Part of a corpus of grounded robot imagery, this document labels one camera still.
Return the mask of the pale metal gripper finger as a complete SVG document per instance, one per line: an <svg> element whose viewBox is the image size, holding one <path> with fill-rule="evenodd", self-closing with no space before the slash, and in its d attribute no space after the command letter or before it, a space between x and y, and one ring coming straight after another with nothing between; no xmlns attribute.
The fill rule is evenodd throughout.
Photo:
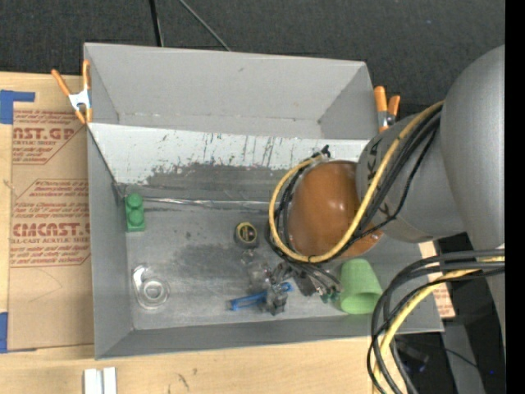
<svg viewBox="0 0 525 394"><path fill-rule="evenodd" d="M266 260L251 259L245 264L250 286L273 286L284 281L277 268L271 268Z"/></svg>
<svg viewBox="0 0 525 394"><path fill-rule="evenodd" d="M277 315L284 311L288 298L287 291L285 283L272 285L267 289L264 305L271 315Z"/></svg>

